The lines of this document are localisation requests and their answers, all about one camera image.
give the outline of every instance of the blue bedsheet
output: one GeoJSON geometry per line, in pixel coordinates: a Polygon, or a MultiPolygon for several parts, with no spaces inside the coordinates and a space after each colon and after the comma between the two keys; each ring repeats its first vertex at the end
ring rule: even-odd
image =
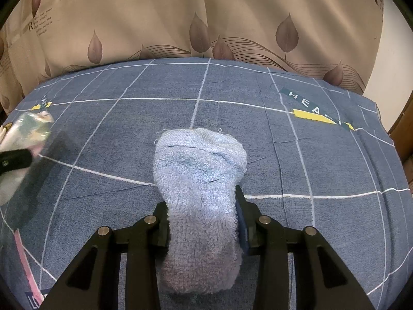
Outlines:
{"type": "MultiPolygon", "coordinates": [[[[7,122],[45,94],[52,136],[1,207],[0,274],[27,309],[35,304],[11,231],[19,229],[47,293],[99,226],[127,227],[153,211],[162,197],[142,184],[153,182],[154,141],[163,129],[192,124],[241,142],[246,197],[285,226],[319,229],[377,309],[387,309],[412,273],[413,200],[369,99],[257,65],[157,59],[49,80],[7,122]]],[[[244,258],[235,286],[218,294],[162,293],[162,309],[252,309],[257,267],[257,258],[244,258]]],[[[293,273],[290,281],[294,309],[293,273]]],[[[121,275],[119,309],[123,290],[121,275]]]]}

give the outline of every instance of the white wall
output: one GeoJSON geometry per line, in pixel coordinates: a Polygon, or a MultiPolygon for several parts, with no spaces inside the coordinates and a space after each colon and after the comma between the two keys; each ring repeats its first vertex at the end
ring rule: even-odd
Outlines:
{"type": "Polygon", "coordinates": [[[383,30],[364,96],[379,107],[387,131],[413,90],[413,32],[393,0],[384,0],[383,30]]]}

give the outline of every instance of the dark blue label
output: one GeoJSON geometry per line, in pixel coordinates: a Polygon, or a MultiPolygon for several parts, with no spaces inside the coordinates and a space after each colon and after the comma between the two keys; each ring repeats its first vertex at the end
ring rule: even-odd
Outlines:
{"type": "MultiPolygon", "coordinates": [[[[49,291],[50,291],[50,289],[41,290],[41,293],[42,293],[43,297],[46,297],[47,294],[49,293],[49,291]]],[[[37,310],[37,309],[40,308],[40,304],[37,303],[37,301],[36,301],[36,299],[34,298],[33,293],[32,293],[31,291],[28,291],[27,293],[24,293],[24,294],[25,294],[26,297],[27,297],[27,300],[28,300],[28,302],[29,302],[29,304],[30,304],[30,306],[31,306],[31,309],[37,310]]]]}
{"type": "Polygon", "coordinates": [[[285,95],[287,95],[291,98],[294,98],[295,100],[297,100],[303,107],[305,107],[305,111],[310,112],[310,113],[319,114],[319,115],[322,115],[326,118],[329,118],[331,121],[333,121],[337,125],[340,125],[344,129],[350,131],[350,127],[347,124],[345,124],[344,122],[341,122],[338,119],[332,118],[330,115],[328,115],[326,112],[324,112],[318,105],[316,105],[315,103],[303,98],[301,95],[297,94],[296,92],[290,91],[287,88],[282,88],[282,90],[280,92],[284,93],[285,95]]]}
{"type": "Polygon", "coordinates": [[[40,112],[44,111],[46,106],[47,106],[47,94],[45,94],[42,100],[40,100],[40,112]]]}

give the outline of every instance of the white grid line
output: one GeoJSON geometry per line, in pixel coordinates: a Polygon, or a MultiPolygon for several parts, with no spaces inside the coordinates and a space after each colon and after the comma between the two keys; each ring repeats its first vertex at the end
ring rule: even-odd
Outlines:
{"type": "Polygon", "coordinates": [[[1,228],[0,228],[0,241],[1,241],[1,236],[2,236],[2,234],[3,234],[3,224],[4,224],[4,222],[5,222],[5,218],[6,218],[6,214],[7,214],[7,209],[9,208],[9,203],[10,203],[10,201],[7,202],[6,210],[4,211],[4,216],[3,216],[3,212],[2,212],[3,220],[2,220],[2,222],[1,222],[1,228]]]}
{"type": "Polygon", "coordinates": [[[206,76],[207,76],[206,74],[208,73],[208,68],[209,68],[209,63],[210,63],[210,62],[211,62],[211,58],[208,60],[208,64],[207,64],[206,69],[205,69],[204,79],[202,80],[202,83],[201,83],[200,91],[199,91],[199,93],[198,93],[197,102],[195,103],[195,109],[194,109],[194,112],[193,112],[193,114],[192,114],[191,125],[189,126],[189,128],[193,128],[193,127],[194,127],[195,116],[197,115],[198,104],[200,103],[201,93],[202,93],[202,89],[203,89],[203,87],[204,87],[205,79],[207,78],[207,77],[206,77],[206,76]]]}
{"type": "Polygon", "coordinates": [[[384,279],[384,281],[382,283],[380,283],[377,287],[375,287],[374,289],[372,289],[371,291],[369,291],[367,293],[367,296],[370,295],[372,292],[375,292],[378,288],[380,288],[382,285],[384,285],[384,283],[388,280],[388,278],[390,277],[390,275],[393,275],[395,272],[397,272],[403,265],[404,262],[406,261],[406,259],[408,258],[410,252],[413,250],[413,247],[410,248],[409,252],[407,253],[406,257],[404,258],[403,262],[401,263],[401,265],[399,267],[397,267],[394,271],[392,271],[391,273],[387,274],[387,277],[384,279]]]}
{"type": "Polygon", "coordinates": [[[234,102],[234,101],[225,101],[225,100],[210,100],[210,99],[200,99],[200,101],[216,102],[216,103],[219,103],[219,104],[234,104],[234,105],[241,105],[241,106],[249,106],[249,107],[260,108],[260,109],[262,109],[262,110],[270,110],[270,111],[275,111],[275,112],[287,113],[286,111],[278,110],[278,109],[276,109],[276,108],[270,108],[270,107],[265,107],[265,106],[245,104],[245,103],[243,103],[243,102],[234,102]]]}
{"type": "MultiPolygon", "coordinates": [[[[59,103],[56,103],[56,104],[51,104],[50,106],[66,105],[66,104],[71,104],[71,103],[75,104],[75,103],[79,103],[79,102],[110,101],[110,100],[117,100],[117,99],[116,98],[106,98],[106,99],[75,100],[75,101],[71,101],[71,102],[59,102],[59,103]]],[[[121,101],[121,100],[197,100],[197,99],[196,98],[122,98],[122,99],[119,99],[119,101],[121,101]]],[[[216,103],[222,103],[222,104],[235,104],[235,105],[255,107],[255,108],[260,108],[260,109],[263,109],[263,110],[270,110],[270,111],[275,111],[275,112],[282,112],[282,113],[286,112],[285,110],[278,110],[276,108],[257,106],[257,105],[252,105],[252,104],[245,104],[243,102],[212,100],[212,99],[199,99],[199,101],[216,102],[216,103]]],[[[356,128],[354,130],[364,130],[371,137],[374,137],[375,139],[377,139],[379,141],[382,141],[383,143],[386,143],[386,144],[391,145],[392,147],[394,147],[393,144],[374,136],[373,134],[369,133],[366,129],[364,129],[362,127],[356,128]]]]}
{"type": "Polygon", "coordinates": [[[77,170],[83,171],[83,172],[89,172],[90,174],[94,174],[94,175],[99,175],[101,177],[107,177],[107,178],[111,178],[111,179],[116,179],[117,181],[122,181],[122,182],[127,182],[127,183],[132,183],[132,184],[140,184],[140,185],[153,185],[153,183],[147,183],[147,182],[141,182],[141,181],[135,181],[133,179],[129,179],[129,178],[123,178],[123,177],[119,177],[119,176],[114,176],[114,175],[109,175],[109,174],[105,174],[103,172],[97,172],[94,170],[90,170],[90,169],[86,169],[86,168],[82,168],[81,166],[73,166],[73,164],[68,164],[65,162],[61,162],[58,161],[56,159],[53,159],[51,157],[47,157],[45,155],[41,155],[39,154],[40,157],[48,159],[49,161],[53,161],[56,162],[58,164],[64,165],[64,166],[68,166],[69,168],[73,167],[77,170]]]}
{"type": "Polygon", "coordinates": [[[310,84],[310,85],[318,86],[318,87],[322,88],[324,90],[324,92],[325,92],[325,90],[327,90],[329,92],[336,92],[336,93],[344,94],[343,92],[340,92],[340,91],[337,91],[337,90],[330,90],[327,87],[321,86],[315,78],[313,78],[313,79],[317,83],[317,85],[316,84],[310,84]]]}
{"type": "MultiPolygon", "coordinates": [[[[146,65],[146,67],[138,74],[138,76],[135,78],[135,80],[133,80],[133,82],[132,82],[127,88],[125,88],[125,90],[123,91],[123,93],[121,94],[121,96],[115,101],[115,103],[112,105],[112,107],[106,112],[106,114],[104,115],[104,117],[102,118],[102,120],[100,120],[100,122],[98,123],[98,126],[95,128],[95,130],[93,131],[92,135],[90,135],[90,137],[86,140],[86,142],[85,142],[85,144],[83,145],[82,149],[80,150],[77,158],[75,159],[75,162],[73,163],[73,165],[72,165],[69,173],[67,174],[67,177],[66,177],[66,179],[65,179],[65,182],[63,183],[63,186],[62,186],[62,188],[61,188],[61,190],[60,190],[60,193],[59,193],[59,195],[58,195],[58,197],[57,197],[56,203],[55,203],[55,205],[54,205],[54,207],[53,207],[52,214],[51,214],[51,216],[50,216],[49,225],[48,225],[48,227],[47,227],[46,236],[45,236],[45,241],[44,241],[44,245],[43,245],[42,260],[41,260],[41,263],[40,263],[41,268],[43,268],[44,257],[45,257],[45,252],[46,252],[47,238],[48,238],[48,236],[49,236],[49,232],[50,232],[50,228],[51,228],[51,225],[52,225],[54,213],[56,212],[57,205],[59,204],[61,195],[62,195],[62,193],[63,193],[63,191],[64,191],[64,189],[65,189],[65,187],[66,187],[66,184],[67,184],[67,182],[68,182],[68,180],[69,180],[69,178],[70,178],[70,175],[72,174],[72,171],[73,171],[74,167],[76,166],[77,161],[79,160],[82,152],[83,152],[84,149],[86,148],[86,145],[89,143],[89,141],[92,139],[92,137],[94,136],[94,134],[96,133],[96,131],[99,129],[99,127],[100,127],[100,125],[102,124],[102,122],[105,120],[105,118],[109,115],[109,113],[111,112],[111,110],[113,110],[113,108],[114,108],[114,107],[116,106],[116,104],[119,102],[119,99],[125,95],[125,93],[126,93],[127,90],[129,89],[129,87],[131,87],[131,86],[138,80],[138,78],[142,75],[142,73],[144,73],[144,71],[148,68],[148,66],[149,66],[153,61],[154,61],[154,59],[151,60],[151,61],[149,62],[149,64],[146,65]]],[[[42,269],[40,270],[39,289],[40,289],[40,290],[42,289],[42,269]]]]}
{"type": "MultiPolygon", "coordinates": [[[[383,152],[383,149],[382,149],[382,147],[380,146],[379,141],[377,141],[377,144],[379,145],[379,148],[380,148],[383,156],[385,157],[386,163],[387,163],[387,165],[389,166],[389,169],[390,169],[390,173],[392,174],[392,177],[393,177],[393,180],[394,180],[394,184],[396,184],[396,188],[397,188],[398,185],[397,185],[397,182],[396,182],[396,178],[395,178],[395,176],[394,176],[394,174],[393,174],[393,170],[392,170],[392,168],[391,168],[391,166],[390,166],[390,164],[389,164],[389,161],[387,160],[387,157],[386,157],[385,153],[383,152]]],[[[403,210],[404,224],[405,224],[405,226],[406,226],[407,252],[408,252],[408,251],[409,251],[409,233],[408,233],[408,228],[407,228],[406,214],[405,214],[405,212],[404,212],[404,206],[403,206],[403,201],[401,200],[401,194],[400,194],[400,192],[398,192],[398,193],[399,193],[399,198],[400,198],[401,209],[403,210]]],[[[407,257],[406,283],[407,283],[407,280],[408,280],[408,278],[409,278],[409,269],[408,269],[408,268],[409,268],[409,258],[407,257]]]]}
{"type": "MultiPolygon", "coordinates": [[[[320,84],[318,83],[318,81],[317,81],[317,80],[315,80],[315,78],[313,78],[313,79],[314,79],[314,81],[317,83],[317,85],[318,85],[319,87],[321,87],[321,86],[320,86],[320,84]]],[[[323,90],[323,92],[326,94],[327,98],[331,101],[331,103],[333,104],[334,108],[335,108],[335,109],[336,109],[336,111],[337,111],[338,120],[339,120],[339,121],[341,121],[341,119],[340,119],[340,112],[338,111],[338,109],[337,109],[337,107],[336,107],[335,103],[331,100],[330,96],[327,94],[327,92],[324,90],[324,88],[321,88],[321,89],[322,89],[322,90],[323,90]]]]}
{"type": "MultiPolygon", "coordinates": [[[[366,158],[365,158],[365,156],[364,156],[364,153],[363,153],[363,151],[361,150],[360,145],[359,145],[359,143],[357,142],[356,137],[354,136],[353,132],[350,131],[350,133],[352,134],[352,137],[353,137],[354,141],[356,142],[357,147],[359,147],[361,156],[363,156],[363,159],[364,159],[364,162],[366,163],[366,166],[367,166],[368,172],[369,172],[369,174],[370,174],[371,180],[373,181],[374,189],[377,191],[377,186],[376,186],[376,183],[375,183],[375,181],[374,181],[373,174],[372,174],[372,172],[371,172],[371,170],[370,170],[370,167],[369,167],[369,165],[368,165],[368,163],[367,163],[367,160],[366,160],[366,158]]],[[[381,203],[380,203],[379,194],[377,194],[377,201],[378,201],[378,203],[379,203],[380,215],[381,215],[381,218],[382,218],[383,237],[384,237],[384,242],[385,242],[385,270],[384,270],[384,273],[383,273],[383,287],[384,287],[385,276],[386,276],[386,268],[387,268],[387,244],[386,244],[385,221],[384,221],[384,217],[383,217],[382,205],[381,205],[381,203]]],[[[381,302],[381,300],[382,300],[383,289],[384,289],[383,287],[382,287],[382,290],[381,290],[381,292],[380,292],[379,302],[378,302],[377,307],[376,307],[377,309],[379,308],[380,302],[381,302]]]]}
{"type": "Polygon", "coordinates": [[[370,135],[370,136],[372,136],[372,137],[376,138],[377,140],[379,140],[379,141],[381,141],[381,142],[384,142],[384,143],[385,143],[385,144],[387,144],[387,145],[391,145],[393,148],[395,148],[393,144],[388,143],[387,141],[384,141],[383,139],[380,139],[380,138],[378,138],[378,137],[374,136],[373,134],[370,134],[367,130],[365,130],[365,129],[364,129],[364,128],[362,128],[362,127],[360,127],[360,128],[356,128],[355,130],[364,130],[364,131],[365,131],[368,135],[370,135]]]}
{"type": "Polygon", "coordinates": [[[65,109],[63,110],[63,112],[59,115],[59,117],[56,119],[56,121],[53,122],[53,124],[52,124],[52,126],[50,127],[50,129],[53,128],[54,124],[55,124],[56,122],[58,122],[58,120],[61,118],[61,116],[63,115],[63,113],[66,112],[66,110],[70,107],[70,105],[73,104],[73,101],[75,101],[76,98],[83,93],[83,91],[86,89],[86,87],[88,87],[92,82],[94,82],[94,81],[96,80],[96,78],[99,77],[99,76],[100,76],[100,73],[99,73],[96,77],[94,77],[94,78],[80,91],[80,93],[78,93],[77,96],[75,96],[75,98],[73,98],[73,100],[66,106],[66,108],[65,108],[65,109]]]}
{"type": "MultiPolygon", "coordinates": [[[[403,191],[410,191],[409,188],[398,190],[395,188],[388,188],[384,191],[370,191],[370,192],[364,192],[364,193],[358,193],[355,195],[347,195],[347,196],[313,196],[314,199],[349,199],[349,198],[359,198],[359,197],[364,197],[364,196],[369,196],[373,194],[384,194],[388,191],[396,191],[396,192],[403,192],[403,191]]],[[[274,198],[303,198],[303,199],[310,199],[311,197],[309,195],[294,195],[294,194],[283,194],[283,195],[245,195],[245,198],[249,199],[274,199],[274,198]]]]}
{"type": "Polygon", "coordinates": [[[367,127],[368,127],[368,123],[367,123],[367,121],[366,121],[366,117],[364,116],[364,112],[363,112],[363,110],[361,109],[361,107],[359,107],[359,108],[360,108],[361,114],[363,115],[364,122],[366,123],[366,125],[367,125],[367,127]]]}
{"type": "MultiPolygon", "coordinates": [[[[207,65],[207,64],[208,64],[208,63],[154,63],[154,64],[151,64],[151,65],[153,66],[153,65],[207,65]]],[[[134,64],[134,65],[126,65],[126,66],[117,66],[117,67],[113,67],[113,68],[106,68],[106,69],[104,69],[104,70],[117,70],[117,69],[119,69],[119,68],[130,68],[130,67],[146,66],[146,65],[147,65],[147,64],[134,64]]],[[[296,81],[302,82],[302,83],[304,83],[304,84],[309,84],[309,85],[317,86],[317,85],[312,84],[312,83],[310,83],[310,82],[306,82],[306,81],[303,81],[303,80],[300,80],[300,79],[291,78],[291,77],[286,77],[286,76],[284,76],[284,75],[282,75],[282,74],[277,74],[277,73],[274,73],[274,72],[271,72],[271,71],[266,72],[266,71],[255,70],[255,69],[253,69],[253,68],[246,68],[246,67],[243,67],[243,66],[237,66],[237,65],[222,65],[222,64],[218,64],[218,63],[210,63],[210,65],[221,66],[221,67],[224,67],[224,68],[226,68],[226,67],[240,68],[240,69],[243,69],[243,70],[248,70],[248,71],[253,71],[253,72],[258,72],[258,73],[269,73],[269,74],[275,75],[275,76],[277,76],[277,77],[286,78],[286,79],[290,79],[290,80],[296,80],[296,81]]],[[[75,76],[73,76],[73,77],[61,78],[61,80],[73,79],[73,78],[75,78],[75,77],[80,77],[81,75],[87,75],[87,74],[92,74],[92,73],[103,72],[104,70],[97,70],[97,71],[92,71],[92,72],[80,73],[80,74],[75,75],[75,76]]],[[[48,84],[48,85],[41,86],[41,88],[42,88],[42,87],[51,86],[51,85],[53,85],[53,83],[52,83],[52,84],[48,84]]]]}
{"type": "Polygon", "coordinates": [[[290,113],[288,112],[287,107],[284,105],[284,103],[283,103],[283,101],[282,101],[282,95],[281,95],[280,90],[278,89],[278,86],[277,86],[277,84],[275,83],[275,80],[274,80],[274,78],[273,78],[273,76],[272,76],[271,73],[270,73],[270,77],[271,77],[271,80],[272,80],[272,82],[274,83],[274,86],[275,86],[275,88],[276,88],[276,90],[277,90],[277,92],[278,92],[278,94],[279,94],[279,96],[280,96],[281,104],[282,104],[282,105],[284,106],[284,108],[285,108],[285,111],[286,111],[287,117],[288,117],[288,121],[290,122],[290,126],[291,126],[291,129],[292,129],[292,132],[294,133],[295,144],[296,144],[296,146],[297,146],[298,154],[299,154],[299,156],[300,156],[301,165],[302,165],[303,170],[304,170],[304,175],[305,175],[305,177],[306,177],[306,181],[307,181],[307,185],[308,185],[308,191],[309,191],[310,199],[311,199],[311,224],[313,225],[313,227],[315,227],[314,197],[313,197],[313,192],[312,192],[312,190],[311,190],[310,179],[308,178],[308,174],[307,174],[307,169],[306,169],[306,166],[305,166],[305,164],[304,164],[303,154],[301,153],[301,148],[300,148],[300,145],[298,144],[297,133],[295,132],[294,125],[292,124],[292,120],[291,120],[291,117],[290,117],[290,113]]]}
{"type": "MultiPolygon", "coordinates": [[[[1,213],[1,217],[2,217],[2,219],[3,219],[3,223],[4,223],[4,224],[7,226],[7,228],[14,234],[13,229],[10,227],[10,225],[7,223],[7,221],[6,221],[6,219],[5,219],[5,216],[3,215],[3,212],[1,211],[1,208],[0,208],[0,213],[1,213]]],[[[33,259],[33,261],[40,267],[40,263],[34,258],[34,256],[32,255],[32,253],[30,253],[26,247],[23,246],[23,248],[24,248],[25,252],[26,252],[27,254],[29,254],[29,256],[33,259]]],[[[48,270],[46,270],[45,268],[43,268],[43,271],[46,272],[51,278],[53,278],[53,280],[57,281],[57,279],[56,279],[52,274],[50,274],[50,273],[48,272],[48,270]]]]}
{"type": "Polygon", "coordinates": [[[54,81],[54,82],[52,82],[52,83],[50,83],[50,84],[43,85],[43,86],[40,86],[40,87],[38,87],[38,88],[35,88],[35,89],[33,89],[33,91],[40,90],[41,88],[44,88],[44,87],[47,87],[47,86],[52,86],[52,85],[56,84],[57,82],[59,82],[59,81],[61,81],[61,80],[62,80],[62,78],[60,78],[59,80],[56,80],[56,81],[54,81]]]}
{"type": "Polygon", "coordinates": [[[363,110],[366,110],[366,111],[369,111],[369,112],[372,112],[372,113],[377,113],[376,111],[369,110],[368,108],[362,107],[362,106],[360,106],[360,105],[357,105],[357,106],[360,107],[360,108],[362,108],[363,110]]]}
{"type": "MultiPolygon", "coordinates": [[[[40,157],[43,157],[45,159],[48,159],[50,161],[53,161],[55,163],[67,166],[69,168],[71,168],[73,166],[73,164],[69,164],[69,163],[65,163],[62,161],[58,161],[56,159],[53,159],[51,157],[48,156],[44,156],[39,154],[40,157]]],[[[129,178],[123,178],[123,177],[119,177],[119,176],[114,176],[114,175],[109,175],[109,174],[105,174],[103,172],[97,172],[94,170],[90,170],[90,169],[86,169],[86,168],[82,168],[80,166],[74,166],[73,168],[81,170],[83,172],[89,172],[91,174],[95,174],[98,176],[102,176],[102,177],[107,177],[110,179],[115,179],[118,181],[122,181],[122,182],[128,182],[128,183],[133,183],[133,184],[142,184],[142,185],[154,185],[153,183],[148,183],[148,182],[142,182],[142,181],[136,181],[134,179],[129,179],[129,178]]],[[[346,199],[346,198],[356,198],[356,197],[363,197],[363,196],[368,196],[368,195],[372,195],[375,193],[379,193],[379,194],[385,194],[388,191],[396,191],[396,192],[403,192],[403,191],[410,191],[409,188],[406,189],[395,189],[395,188],[388,188],[384,191],[371,191],[371,192],[364,192],[364,193],[359,193],[359,194],[355,194],[355,195],[348,195],[348,196],[313,196],[313,198],[317,198],[317,199],[346,199]]],[[[282,195],[245,195],[245,198],[250,198],[250,199],[266,199],[266,198],[282,198],[282,197],[287,197],[287,198],[306,198],[309,199],[310,196],[309,195],[295,195],[295,194],[284,194],[282,195]]]]}
{"type": "Polygon", "coordinates": [[[56,92],[56,94],[53,96],[53,99],[57,96],[57,94],[58,94],[62,89],[64,89],[68,84],[70,84],[70,82],[71,82],[71,80],[69,80],[66,84],[64,84],[63,87],[62,87],[60,90],[58,90],[58,91],[56,92]]]}

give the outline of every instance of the pink stripe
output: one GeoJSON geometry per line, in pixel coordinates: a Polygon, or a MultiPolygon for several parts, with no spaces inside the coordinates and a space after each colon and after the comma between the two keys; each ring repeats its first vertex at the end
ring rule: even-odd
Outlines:
{"type": "Polygon", "coordinates": [[[28,284],[30,285],[30,289],[33,293],[33,297],[36,299],[37,303],[39,303],[40,305],[42,304],[44,297],[42,293],[40,292],[39,287],[36,284],[36,281],[34,280],[34,276],[28,264],[27,257],[26,257],[26,254],[23,248],[23,243],[21,242],[19,229],[14,231],[14,240],[16,241],[16,246],[17,246],[17,251],[19,252],[20,261],[21,261],[21,264],[23,265],[24,272],[28,280],[28,284]]]}

